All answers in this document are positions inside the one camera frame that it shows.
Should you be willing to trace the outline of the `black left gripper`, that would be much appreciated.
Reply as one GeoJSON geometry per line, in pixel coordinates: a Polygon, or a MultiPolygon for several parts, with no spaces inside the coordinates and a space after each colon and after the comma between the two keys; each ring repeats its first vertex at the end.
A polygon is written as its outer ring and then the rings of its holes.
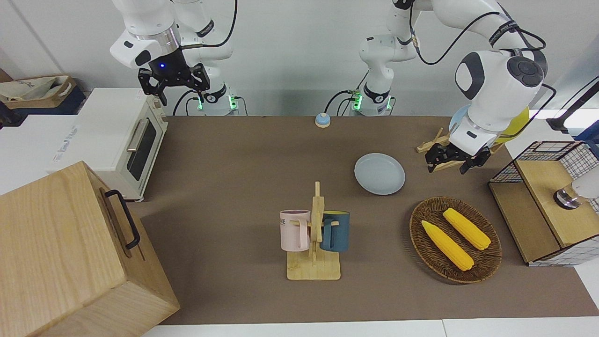
{"type": "Polygon", "coordinates": [[[449,143],[448,145],[432,145],[425,153],[425,160],[429,173],[432,173],[441,164],[451,161],[464,161],[460,166],[460,174],[464,175],[473,167],[482,167],[490,156],[491,151],[488,147],[481,148],[476,155],[469,155],[456,145],[449,143]]]}

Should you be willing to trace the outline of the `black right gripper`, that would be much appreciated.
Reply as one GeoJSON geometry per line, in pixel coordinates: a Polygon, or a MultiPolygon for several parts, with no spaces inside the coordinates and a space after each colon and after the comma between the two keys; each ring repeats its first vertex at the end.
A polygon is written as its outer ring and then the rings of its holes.
{"type": "Polygon", "coordinates": [[[168,103],[166,87],[187,86],[197,93],[210,89],[207,68],[202,63],[189,68],[181,47],[152,60],[150,70],[140,68],[138,79],[144,94],[158,97],[163,106],[168,103]]]}

